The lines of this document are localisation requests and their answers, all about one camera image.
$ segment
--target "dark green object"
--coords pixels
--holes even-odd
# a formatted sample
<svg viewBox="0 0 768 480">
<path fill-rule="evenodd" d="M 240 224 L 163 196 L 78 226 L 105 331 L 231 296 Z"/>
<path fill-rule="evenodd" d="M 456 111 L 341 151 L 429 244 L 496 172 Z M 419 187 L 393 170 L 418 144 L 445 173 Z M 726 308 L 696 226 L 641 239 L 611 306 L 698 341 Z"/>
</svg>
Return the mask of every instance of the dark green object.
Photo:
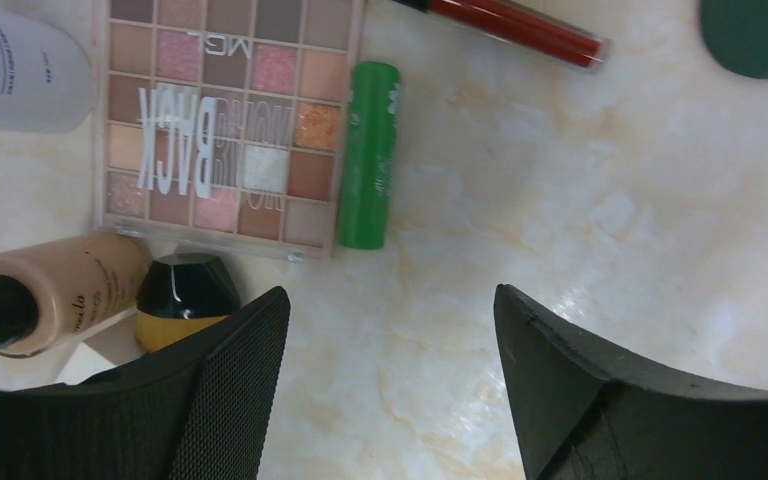
<svg viewBox="0 0 768 480">
<path fill-rule="evenodd" d="M 702 37 L 723 67 L 768 78 L 768 0 L 702 0 Z"/>
<path fill-rule="evenodd" d="M 349 133 L 337 241 L 348 248 L 384 247 L 400 100 L 399 70 L 359 63 L 352 73 Z"/>
<path fill-rule="evenodd" d="M 206 253 L 155 260 L 137 295 L 137 310 L 158 318 L 226 316 L 239 310 L 241 303 L 222 259 Z"/>
</svg>

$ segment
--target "foundation bottle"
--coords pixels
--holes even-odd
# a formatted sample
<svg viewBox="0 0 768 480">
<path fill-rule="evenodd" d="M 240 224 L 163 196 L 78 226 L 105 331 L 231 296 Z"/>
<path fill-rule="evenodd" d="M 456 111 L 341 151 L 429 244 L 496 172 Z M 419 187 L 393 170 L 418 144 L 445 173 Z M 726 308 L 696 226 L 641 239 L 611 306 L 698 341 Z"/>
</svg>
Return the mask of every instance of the foundation bottle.
<svg viewBox="0 0 768 480">
<path fill-rule="evenodd" d="M 133 306 L 148 265 L 112 233 L 0 253 L 0 355 L 36 355 Z"/>
</svg>

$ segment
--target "orange glitter eyeshadow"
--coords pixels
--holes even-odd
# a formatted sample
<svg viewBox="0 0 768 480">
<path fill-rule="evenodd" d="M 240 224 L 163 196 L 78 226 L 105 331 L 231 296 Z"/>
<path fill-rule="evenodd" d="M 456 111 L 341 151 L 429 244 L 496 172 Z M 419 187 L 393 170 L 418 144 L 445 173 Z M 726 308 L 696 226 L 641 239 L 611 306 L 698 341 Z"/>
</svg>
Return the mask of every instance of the orange glitter eyeshadow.
<svg viewBox="0 0 768 480">
<path fill-rule="evenodd" d="M 299 106 L 295 143 L 299 147 L 315 150 L 337 150 L 337 132 L 340 109 L 329 105 L 302 103 Z"/>
</svg>

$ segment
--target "eyeshadow palette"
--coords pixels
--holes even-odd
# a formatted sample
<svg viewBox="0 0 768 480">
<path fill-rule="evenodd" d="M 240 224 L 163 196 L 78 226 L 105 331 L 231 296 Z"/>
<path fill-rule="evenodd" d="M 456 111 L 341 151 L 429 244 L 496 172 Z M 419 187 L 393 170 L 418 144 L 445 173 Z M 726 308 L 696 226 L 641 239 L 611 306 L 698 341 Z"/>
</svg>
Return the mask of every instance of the eyeshadow palette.
<svg viewBox="0 0 768 480">
<path fill-rule="evenodd" d="M 96 226 L 330 254 L 363 0 L 100 0 Z"/>
</svg>

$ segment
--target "marble surface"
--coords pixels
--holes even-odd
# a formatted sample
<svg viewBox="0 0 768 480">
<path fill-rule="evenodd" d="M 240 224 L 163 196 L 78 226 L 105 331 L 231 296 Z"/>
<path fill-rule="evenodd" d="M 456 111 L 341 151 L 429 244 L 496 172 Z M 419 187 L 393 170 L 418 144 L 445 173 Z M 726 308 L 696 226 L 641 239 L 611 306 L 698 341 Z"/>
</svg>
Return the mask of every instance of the marble surface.
<svg viewBox="0 0 768 480">
<path fill-rule="evenodd" d="M 89 1 L 2 3 L 91 49 Z M 387 248 L 229 257 L 250 296 L 283 285 L 293 302 L 261 478 L 522 479 L 498 283 L 768 388 L 768 81 L 713 62 L 695 0 L 525 3 L 614 39 L 604 71 L 369 1 L 363 56 L 406 86 Z M 0 133 L 0 250 L 85 231 L 90 195 L 88 124 Z M 0 386 L 43 381 L 53 357 L 0 359 Z"/>
</svg>

